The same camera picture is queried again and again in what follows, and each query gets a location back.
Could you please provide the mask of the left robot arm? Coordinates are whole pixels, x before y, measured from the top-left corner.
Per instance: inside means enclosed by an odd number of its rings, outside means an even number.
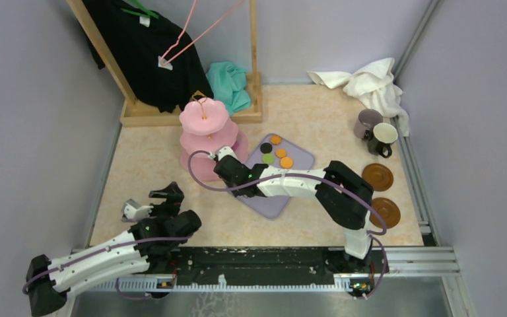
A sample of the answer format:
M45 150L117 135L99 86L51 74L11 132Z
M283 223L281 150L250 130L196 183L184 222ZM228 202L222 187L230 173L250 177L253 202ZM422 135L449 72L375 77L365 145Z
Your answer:
M201 227L198 214L181 211L184 193L176 182L151 191L160 204L141 205L133 199L121 208L130 228L81 252L51 259L42 254L30 262L22 292L32 316L45 316L64 307L69 299L103 283L131 274L170 273L172 252Z

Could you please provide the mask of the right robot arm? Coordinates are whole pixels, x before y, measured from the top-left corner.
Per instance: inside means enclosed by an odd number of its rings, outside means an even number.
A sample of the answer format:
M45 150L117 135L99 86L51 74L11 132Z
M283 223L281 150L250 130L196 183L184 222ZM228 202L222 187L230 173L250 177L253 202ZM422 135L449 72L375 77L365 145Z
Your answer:
M249 168L232 155L217 155L214 172L236 197L304 197L320 203L343 228L345 263L353 272L371 263L370 219L373 187L342 162L311 170L281 169L268 164Z

